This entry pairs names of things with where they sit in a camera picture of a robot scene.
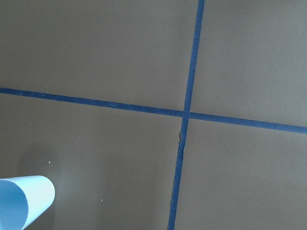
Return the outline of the light blue cup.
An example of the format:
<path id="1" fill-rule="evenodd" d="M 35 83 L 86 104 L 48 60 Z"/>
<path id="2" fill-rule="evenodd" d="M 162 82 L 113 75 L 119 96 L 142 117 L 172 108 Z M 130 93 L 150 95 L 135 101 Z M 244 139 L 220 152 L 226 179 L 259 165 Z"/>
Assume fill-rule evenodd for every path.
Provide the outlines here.
<path id="1" fill-rule="evenodd" d="M 55 199 L 55 187 L 44 176 L 0 180 L 0 228 L 24 230 L 44 213 Z"/>

